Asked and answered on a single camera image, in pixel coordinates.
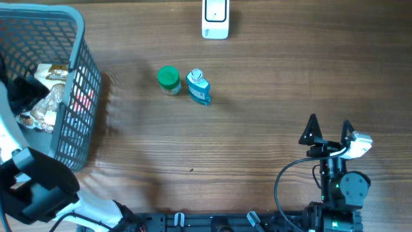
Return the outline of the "red black snack pouch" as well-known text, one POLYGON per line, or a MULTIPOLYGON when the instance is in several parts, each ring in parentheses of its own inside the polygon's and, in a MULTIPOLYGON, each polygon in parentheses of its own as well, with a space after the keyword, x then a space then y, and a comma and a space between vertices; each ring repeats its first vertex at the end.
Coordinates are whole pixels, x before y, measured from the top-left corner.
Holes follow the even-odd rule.
POLYGON ((75 100, 72 101, 72 110, 76 113, 82 113, 85 110, 90 110, 93 103, 94 91, 86 90, 85 93, 77 90, 75 100))

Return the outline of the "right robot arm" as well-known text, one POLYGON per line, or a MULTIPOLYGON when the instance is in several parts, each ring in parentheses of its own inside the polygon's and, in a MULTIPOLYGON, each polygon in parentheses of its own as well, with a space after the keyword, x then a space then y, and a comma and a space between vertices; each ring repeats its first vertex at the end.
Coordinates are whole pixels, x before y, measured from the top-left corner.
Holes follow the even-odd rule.
POLYGON ((310 149, 306 156, 319 161, 321 202, 303 210, 303 231, 362 231, 360 210, 371 186, 370 178, 348 171, 346 162, 362 157, 373 144, 370 135, 356 131, 344 121, 339 142, 323 139, 316 115, 311 114, 301 138, 310 149))

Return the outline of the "green lid jar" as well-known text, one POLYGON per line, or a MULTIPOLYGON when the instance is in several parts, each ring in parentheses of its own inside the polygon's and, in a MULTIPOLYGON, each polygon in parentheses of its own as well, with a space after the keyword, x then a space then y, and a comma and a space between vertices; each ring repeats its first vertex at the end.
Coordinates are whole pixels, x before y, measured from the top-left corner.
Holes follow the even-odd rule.
POLYGON ((181 90, 180 74, 174 66, 164 66, 157 73, 161 90, 167 95, 176 95, 181 90))

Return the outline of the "blue mouthwash bottle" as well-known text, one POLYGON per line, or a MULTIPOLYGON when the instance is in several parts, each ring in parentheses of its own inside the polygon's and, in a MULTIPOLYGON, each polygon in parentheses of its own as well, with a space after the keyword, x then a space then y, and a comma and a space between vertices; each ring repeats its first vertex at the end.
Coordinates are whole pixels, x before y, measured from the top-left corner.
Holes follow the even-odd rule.
POLYGON ((199 68, 195 68, 187 74, 185 79, 192 99, 200 104, 208 105, 211 102, 211 86, 203 76, 203 72, 199 68))

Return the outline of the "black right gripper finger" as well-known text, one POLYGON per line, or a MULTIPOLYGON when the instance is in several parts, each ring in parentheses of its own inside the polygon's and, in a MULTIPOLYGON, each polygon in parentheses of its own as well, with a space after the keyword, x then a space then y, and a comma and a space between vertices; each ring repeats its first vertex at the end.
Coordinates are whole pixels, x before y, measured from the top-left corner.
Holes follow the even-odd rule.
POLYGON ((316 143, 319 143, 319 140, 322 139, 323 135, 321 133, 319 122, 317 120, 316 114, 313 113, 308 119, 306 128, 304 129, 304 132, 299 139, 299 144, 314 145, 316 143))
POLYGON ((346 145, 347 141, 349 140, 350 134, 354 131, 355 130, 351 125, 351 122, 349 120, 345 120, 342 125, 341 144, 346 145))

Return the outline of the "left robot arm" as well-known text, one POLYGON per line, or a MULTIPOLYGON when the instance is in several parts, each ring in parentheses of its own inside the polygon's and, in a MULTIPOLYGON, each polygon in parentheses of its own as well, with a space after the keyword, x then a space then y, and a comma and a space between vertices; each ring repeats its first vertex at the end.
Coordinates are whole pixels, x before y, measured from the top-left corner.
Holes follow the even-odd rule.
POLYGON ((80 190, 74 174, 61 162, 29 147, 9 103, 8 77, 1 65, 1 222, 7 216, 22 222, 63 221, 77 231, 143 231, 141 220, 125 205, 80 190))

